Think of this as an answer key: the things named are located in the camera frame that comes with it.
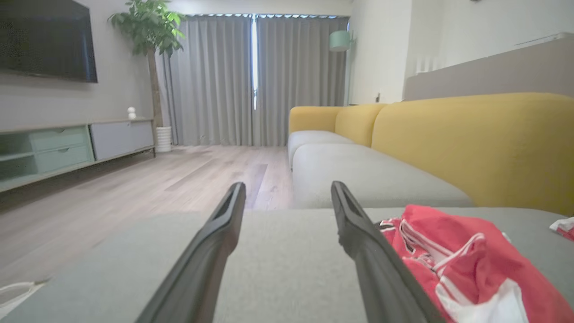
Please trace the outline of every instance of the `wall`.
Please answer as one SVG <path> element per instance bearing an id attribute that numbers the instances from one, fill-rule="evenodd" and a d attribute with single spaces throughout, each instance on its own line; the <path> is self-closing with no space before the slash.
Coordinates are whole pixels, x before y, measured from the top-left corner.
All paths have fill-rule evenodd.
<path id="1" fill-rule="evenodd" d="M 0 130 L 127 118 L 130 106 L 152 117 L 146 59 L 107 22 L 125 1 L 77 1 L 90 8 L 99 83 L 0 74 Z"/>
<path id="2" fill-rule="evenodd" d="M 573 0 L 445 0 L 441 52 L 446 66 L 574 32 Z"/>
<path id="3" fill-rule="evenodd" d="M 440 44 L 443 31 L 444 0 L 412 0 L 409 50 L 405 77 L 440 68 Z"/>
<path id="4" fill-rule="evenodd" d="M 402 100 L 409 44 L 411 0 L 355 0 L 351 31 L 350 103 Z"/>
<path id="5" fill-rule="evenodd" d="M 183 14 L 270 13 L 349 16 L 351 0 L 174 0 L 172 10 Z"/>

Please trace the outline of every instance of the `white pot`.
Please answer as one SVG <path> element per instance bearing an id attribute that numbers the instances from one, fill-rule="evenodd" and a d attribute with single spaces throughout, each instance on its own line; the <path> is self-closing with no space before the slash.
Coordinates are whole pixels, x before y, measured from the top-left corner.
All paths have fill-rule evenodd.
<path id="1" fill-rule="evenodd" d="M 156 127 L 156 152 L 172 151 L 172 127 Z"/>

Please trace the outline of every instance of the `television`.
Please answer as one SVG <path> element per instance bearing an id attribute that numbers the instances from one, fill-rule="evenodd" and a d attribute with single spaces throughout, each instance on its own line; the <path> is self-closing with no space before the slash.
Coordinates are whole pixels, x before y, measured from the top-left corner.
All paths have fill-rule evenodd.
<path id="1" fill-rule="evenodd" d="M 0 70 L 97 83 L 90 10 L 72 0 L 0 0 Z"/>

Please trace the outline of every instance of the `lamp shade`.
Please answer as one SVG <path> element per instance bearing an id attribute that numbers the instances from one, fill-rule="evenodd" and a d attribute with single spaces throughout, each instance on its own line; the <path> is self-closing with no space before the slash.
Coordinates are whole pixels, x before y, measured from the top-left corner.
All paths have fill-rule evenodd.
<path id="1" fill-rule="evenodd" d="M 351 34 L 346 30 L 339 30 L 329 36 L 329 50 L 331 52 L 344 52 L 351 48 Z"/>

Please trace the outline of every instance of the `yellow sofa backrest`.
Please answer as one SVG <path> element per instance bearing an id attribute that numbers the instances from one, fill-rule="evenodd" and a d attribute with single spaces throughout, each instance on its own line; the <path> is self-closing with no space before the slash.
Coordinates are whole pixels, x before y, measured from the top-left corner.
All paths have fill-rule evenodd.
<path id="1" fill-rule="evenodd" d="M 335 120 L 341 110 L 341 106 L 296 106 L 289 112 L 289 134 L 304 130 L 335 132 Z"/>
<path id="2" fill-rule="evenodd" d="M 574 213 L 574 99 L 520 93 L 394 103 L 372 148 L 463 190 L 477 206 Z"/>
<path id="3" fill-rule="evenodd" d="M 384 104 L 356 105 L 344 107 L 335 121 L 335 133 L 355 143 L 370 147 L 373 126 Z"/>

